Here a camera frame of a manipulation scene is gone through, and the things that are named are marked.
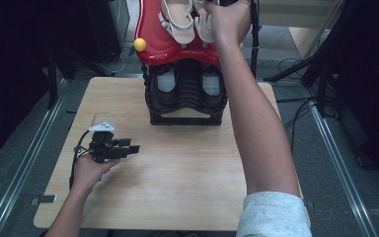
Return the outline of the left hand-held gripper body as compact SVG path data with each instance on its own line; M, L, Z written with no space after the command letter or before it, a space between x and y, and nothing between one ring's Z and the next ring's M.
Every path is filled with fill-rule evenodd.
M107 159L118 158L117 140L114 139L114 127L107 121L89 127L93 131L89 152L97 163L104 163Z

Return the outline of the white rhinestone slingback heel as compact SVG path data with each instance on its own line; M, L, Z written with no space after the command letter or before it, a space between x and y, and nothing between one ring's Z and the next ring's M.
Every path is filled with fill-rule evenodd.
M191 2L196 11L194 25L199 38L204 44L214 43L215 36L211 25L211 18L203 7L205 0L191 0Z
M194 40L191 12L191 0L161 0L160 24L181 48Z

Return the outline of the black leather lace-up shoe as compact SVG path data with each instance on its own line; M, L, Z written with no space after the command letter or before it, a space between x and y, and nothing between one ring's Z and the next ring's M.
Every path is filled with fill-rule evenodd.
M175 66L173 64L155 66L152 79L159 103L165 106L174 105L178 100Z
M201 102L207 107L219 107L225 97L225 87L221 71L206 66L201 72Z

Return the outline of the red and black shoe rack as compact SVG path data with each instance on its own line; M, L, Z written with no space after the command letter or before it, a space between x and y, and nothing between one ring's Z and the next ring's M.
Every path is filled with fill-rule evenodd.
M215 42L204 44L197 34L196 11L192 7L194 40L181 48L160 24L161 0L139 0L139 5L134 48L142 63L150 122L154 125L219 125L227 105L226 89L219 107L210 108L201 102L202 70L209 65L221 69ZM155 95L153 68L164 64L175 66L178 100L172 106L160 104Z

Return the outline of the person's left hand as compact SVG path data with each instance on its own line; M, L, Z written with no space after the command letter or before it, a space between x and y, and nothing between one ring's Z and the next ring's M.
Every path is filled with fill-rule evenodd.
M80 156L76 163L71 193L88 196L102 176L119 162L119 159L113 159L105 163L97 163L90 154Z

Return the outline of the black metal stand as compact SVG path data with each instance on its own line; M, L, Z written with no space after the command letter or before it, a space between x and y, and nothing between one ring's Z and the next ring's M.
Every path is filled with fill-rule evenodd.
M81 56L79 53L67 47L54 47L47 55L47 78L48 78L48 93L49 102L47 108L51 110L58 99L56 70L59 70L64 78L74 79L76 76L76 69L72 61L79 62L83 66L91 69L99 76L110 77L112 73L105 72L100 66L95 65L90 60Z

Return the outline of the black tripod stand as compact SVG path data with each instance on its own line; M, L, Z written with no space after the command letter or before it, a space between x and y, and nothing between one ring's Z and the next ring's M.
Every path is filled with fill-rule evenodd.
M318 82L317 110L320 116L324 118L326 116L326 89L331 76L331 68L325 54L320 49L314 52L310 57L302 59L299 63L294 64L290 68L285 69L274 76L264 78L264 81L277 82L302 69L306 69L301 76L301 83L304 87L311 87L315 82Z

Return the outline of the grey sleeve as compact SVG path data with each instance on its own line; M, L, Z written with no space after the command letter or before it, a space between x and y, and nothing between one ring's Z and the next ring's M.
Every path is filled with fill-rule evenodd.
M312 237L303 199L281 192L247 195L236 237Z

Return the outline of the metal floor rail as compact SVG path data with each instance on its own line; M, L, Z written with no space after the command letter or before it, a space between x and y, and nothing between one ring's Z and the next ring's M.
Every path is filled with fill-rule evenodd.
M346 196L351 212L355 218L362 237L379 237L372 222L366 205L347 169L339 148L333 138L327 121L320 115L318 106L311 109L314 121L320 131L323 141L327 147L332 163L340 180L341 187Z
M63 103L66 91L69 88L69 82L66 79L62 79L58 86L59 88L57 89L57 93L59 94L59 98L55 100L54 106L51 109L48 109L43 116L40 125L34 134L32 142L17 167L17 170L5 190L4 195L0 198L0 233L21 193L34 163L37 160L38 154L44 145L44 140L46 139L50 128L55 121L55 118Z

